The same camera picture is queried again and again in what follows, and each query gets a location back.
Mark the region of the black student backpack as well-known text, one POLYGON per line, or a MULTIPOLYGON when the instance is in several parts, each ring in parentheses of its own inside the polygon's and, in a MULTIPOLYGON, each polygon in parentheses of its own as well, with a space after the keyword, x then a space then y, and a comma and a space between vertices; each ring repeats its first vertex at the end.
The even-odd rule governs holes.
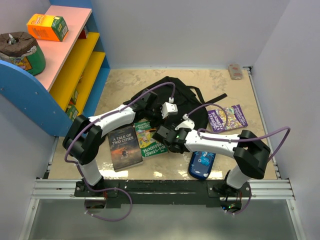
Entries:
MULTIPOLYGON (((197 107, 200 107, 203 104, 215 104, 218 101, 228 96, 226 93, 223 93, 213 99, 205 101, 198 87, 186 85, 179 78, 165 76, 164 78, 149 85, 145 89, 139 91, 131 99, 123 102, 123 104, 128 105, 130 102, 134 101, 136 98, 138 98, 142 93, 146 92, 147 90, 167 82, 172 82, 175 84, 175 92, 174 92, 173 98, 174 98, 174 103, 177 105, 178 113, 176 115, 168 116, 167 118, 163 119, 164 120, 163 122, 149 121, 151 127, 153 128, 157 128, 160 125, 164 125, 167 128, 173 129, 183 121, 183 115, 188 114, 189 112, 196 109, 197 107)), ((149 106, 155 106, 157 104, 162 105, 164 102, 168 101, 169 97, 171 97, 172 90, 173 90, 173 86, 170 84, 161 86, 153 90, 153 93, 156 95, 156 97, 153 98, 149 106)), ((137 123, 142 119, 146 119, 146 108, 136 113, 133 122, 137 123)))

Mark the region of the dark tale book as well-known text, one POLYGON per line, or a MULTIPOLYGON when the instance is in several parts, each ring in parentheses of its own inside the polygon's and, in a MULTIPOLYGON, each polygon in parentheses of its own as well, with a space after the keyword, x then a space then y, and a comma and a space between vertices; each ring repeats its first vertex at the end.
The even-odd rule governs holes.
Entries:
POLYGON ((115 172, 143 164, 138 138, 132 125, 109 132, 108 142, 115 172))

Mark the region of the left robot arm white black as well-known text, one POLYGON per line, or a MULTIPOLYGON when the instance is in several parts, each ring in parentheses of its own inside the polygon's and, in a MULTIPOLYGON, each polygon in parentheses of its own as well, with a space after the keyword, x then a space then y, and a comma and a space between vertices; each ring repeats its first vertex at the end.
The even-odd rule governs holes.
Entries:
POLYGON ((74 120, 62 143, 66 150, 64 161, 76 166, 86 191, 92 196, 99 196, 109 190, 105 187, 104 177, 96 161, 105 136, 137 119, 162 121, 167 118, 170 109, 168 105, 172 103, 172 98, 169 102, 153 106, 157 98, 154 92, 147 90, 136 99, 125 102, 111 111, 91 117, 79 115, 74 120))

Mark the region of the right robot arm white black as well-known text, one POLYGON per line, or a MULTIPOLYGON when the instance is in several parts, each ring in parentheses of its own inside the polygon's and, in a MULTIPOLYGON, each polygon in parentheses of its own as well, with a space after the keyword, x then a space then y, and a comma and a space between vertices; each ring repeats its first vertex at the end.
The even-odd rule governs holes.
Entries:
POLYGON ((240 134, 213 134, 204 129, 194 130, 186 127, 170 129, 159 126, 153 138, 164 144, 170 152, 210 152, 227 156, 236 162, 216 191, 233 197, 250 179, 265 177, 271 153, 270 148, 249 130, 240 134))

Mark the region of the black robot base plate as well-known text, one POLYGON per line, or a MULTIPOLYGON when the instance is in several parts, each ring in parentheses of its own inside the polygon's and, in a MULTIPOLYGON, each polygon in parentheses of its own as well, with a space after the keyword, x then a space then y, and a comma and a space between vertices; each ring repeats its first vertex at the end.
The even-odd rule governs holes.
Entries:
POLYGON ((74 196, 84 198, 89 205, 104 204, 107 209, 119 209, 130 204, 129 198, 120 190, 126 191, 136 205, 202 205, 208 208, 241 207, 242 200, 252 196, 249 183, 235 192, 221 194, 216 191, 223 180, 105 180, 107 193, 88 191, 84 182, 77 181, 74 196))

